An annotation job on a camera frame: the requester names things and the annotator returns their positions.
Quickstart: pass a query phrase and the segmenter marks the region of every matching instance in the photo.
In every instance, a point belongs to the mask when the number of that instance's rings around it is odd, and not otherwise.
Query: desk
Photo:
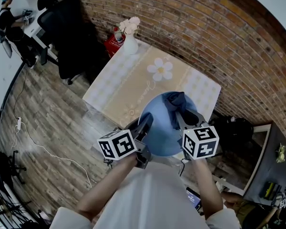
[[[254,127],[254,132],[266,132],[266,139],[262,147],[261,154],[254,168],[254,171],[244,189],[233,186],[232,184],[213,176],[214,180],[232,189],[234,192],[244,196],[244,199],[258,204],[271,205],[270,200],[259,196],[266,182],[274,182],[282,186],[281,192],[286,187],[286,151],[285,162],[276,162],[276,150],[282,145],[286,146],[286,138],[275,123]]]
[[[118,50],[83,100],[123,129],[157,95],[184,91],[209,121],[220,85],[179,59],[140,40],[138,43],[135,55],[125,55],[123,46]],[[161,78],[152,70],[156,67]]]
[[[47,9],[43,9],[41,11],[37,11],[33,13],[33,22],[24,28],[24,33],[27,34],[29,37],[32,37],[42,48],[46,48],[47,46],[40,40],[37,36],[38,32],[41,31],[40,25],[37,23],[37,19],[41,16]],[[57,60],[57,56],[51,51],[48,50],[48,55],[51,56],[53,59]]]

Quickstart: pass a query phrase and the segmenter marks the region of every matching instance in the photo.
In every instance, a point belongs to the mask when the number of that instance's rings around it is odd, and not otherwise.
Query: pink flowers
[[[138,17],[131,17],[129,20],[124,20],[120,23],[120,30],[125,34],[133,34],[138,29],[140,19]]]

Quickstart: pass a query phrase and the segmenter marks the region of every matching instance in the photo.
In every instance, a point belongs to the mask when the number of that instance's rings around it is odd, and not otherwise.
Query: black chair
[[[71,79],[86,72],[92,83],[91,74],[99,73],[104,67],[100,62],[103,45],[98,43],[92,23],[84,23],[80,0],[38,0],[38,9],[47,10],[37,19],[58,51],[58,62],[47,55],[47,48],[41,53],[41,64],[48,60],[59,67],[62,79]]]

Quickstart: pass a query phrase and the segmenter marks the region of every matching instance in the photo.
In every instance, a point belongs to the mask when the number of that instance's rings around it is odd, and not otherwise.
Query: white flower vase
[[[133,34],[126,34],[126,38],[123,44],[124,52],[127,55],[135,54],[138,51],[138,42],[133,36]]]

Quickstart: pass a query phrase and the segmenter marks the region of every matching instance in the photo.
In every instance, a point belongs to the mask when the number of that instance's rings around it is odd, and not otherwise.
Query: brick wall
[[[101,40],[131,16],[137,37],[218,82],[215,109],[286,136],[286,31],[256,0],[82,0]]]

